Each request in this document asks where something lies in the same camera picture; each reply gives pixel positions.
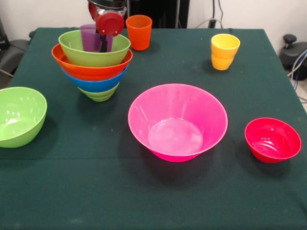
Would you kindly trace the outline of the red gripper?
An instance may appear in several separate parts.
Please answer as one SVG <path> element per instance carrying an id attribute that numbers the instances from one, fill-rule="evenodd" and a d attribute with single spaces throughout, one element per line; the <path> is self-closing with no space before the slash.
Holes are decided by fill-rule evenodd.
<path id="1" fill-rule="evenodd" d="M 105 53 L 106 35 L 117 36 L 124 28 L 125 2 L 88 2 L 88 9 L 100 34 L 100 53 Z"/>

